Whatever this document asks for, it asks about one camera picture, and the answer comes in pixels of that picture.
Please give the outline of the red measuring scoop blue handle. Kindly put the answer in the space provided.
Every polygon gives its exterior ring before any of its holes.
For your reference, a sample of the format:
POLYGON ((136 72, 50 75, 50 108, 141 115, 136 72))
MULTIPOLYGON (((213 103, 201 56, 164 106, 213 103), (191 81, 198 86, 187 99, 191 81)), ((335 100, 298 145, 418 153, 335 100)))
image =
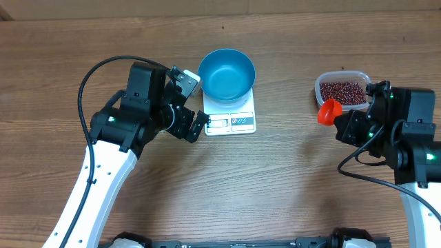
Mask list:
POLYGON ((331 126, 336 117, 342 114, 342 105, 336 99, 326 100, 320 107, 317 115, 317 122, 322 125, 331 126))

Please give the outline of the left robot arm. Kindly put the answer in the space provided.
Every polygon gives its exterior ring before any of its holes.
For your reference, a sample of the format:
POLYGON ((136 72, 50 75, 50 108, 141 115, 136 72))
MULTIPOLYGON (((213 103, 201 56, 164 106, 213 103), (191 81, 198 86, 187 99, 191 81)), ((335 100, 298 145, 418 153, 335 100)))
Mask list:
POLYGON ((98 112, 86 132, 79 177, 45 247, 98 247, 116 197, 143 148, 159 132, 193 143, 208 116, 184 104, 200 76, 177 67, 135 62, 127 87, 98 112))

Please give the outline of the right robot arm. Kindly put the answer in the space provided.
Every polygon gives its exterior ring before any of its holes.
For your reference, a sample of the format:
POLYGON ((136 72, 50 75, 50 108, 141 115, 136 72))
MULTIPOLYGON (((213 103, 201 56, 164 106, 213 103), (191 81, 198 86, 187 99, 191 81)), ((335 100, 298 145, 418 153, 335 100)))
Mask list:
POLYGON ((350 110, 334 119, 336 139, 356 150, 343 159, 339 173, 398 190, 404 205, 410 247, 440 246, 440 142, 433 122, 435 92, 393 87, 389 81, 366 86, 367 111, 350 110), (394 172, 394 181, 343 170, 363 152, 394 172))

